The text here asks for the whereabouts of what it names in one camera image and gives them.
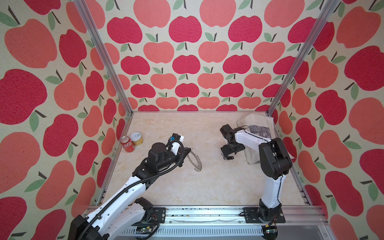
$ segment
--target side wall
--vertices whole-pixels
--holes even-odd
[[[312,0],[97,1],[136,111],[266,110],[320,13]]]
[[[275,120],[337,239],[384,239],[384,9],[344,2],[327,23],[332,43],[305,58],[310,74],[289,85]]]
[[[4,0],[0,12],[0,239],[66,239],[126,113],[73,2]]]

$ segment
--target coca-cola can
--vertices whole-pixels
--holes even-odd
[[[122,136],[120,138],[120,143],[126,152],[133,152],[135,150],[135,145],[132,140],[127,136]]]

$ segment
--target can lid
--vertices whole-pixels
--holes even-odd
[[[141,138],[141,133],[139,132],[134,132],[131,134],[131,139],[132,141],[136,142]]]
[[[128,142],[128,141],[129,141],[129,137],[127,137],[127,136],[122,136],[120,138],[120,142]]]

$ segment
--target robotic arm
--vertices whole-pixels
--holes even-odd
[[[183,139],[183,136],[174,133],[167,145],[160,142],[153,144],[148,157],[118,192],[86,218],[78,215],[71,222],[68,240],[113,240],[137,222],[141,221],[138,225],[142,226],[154,226],[154,223],[146,224],[151,219],[153,205],[144,198],[136,198],[161,175],[177,166],[182,167],[184,158],[191,151],[191,148],[182,145]]]
[[[248,146],[260,153],[260,165],[266,175],[265,187],[259,202],[258,218],[261,222],[272,222],[281,210],[280,194],[284,179],[292,167],[292,160],[280,138],[269,139],[251,133],[248,129],[237,127],[232,129],[228,124],[220,129],[228,141],[221,148],[225,159]]]

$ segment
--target tin can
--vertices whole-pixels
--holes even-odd
[[[138,146],[143,143],[143,137],[139,132],[134,132],[131,134],[131,140],[135,146]]]
[[[127,136],[122,136],[120,138],[120,143],[126,152],[133,152],[135,150],[135,145],[132,140]]]

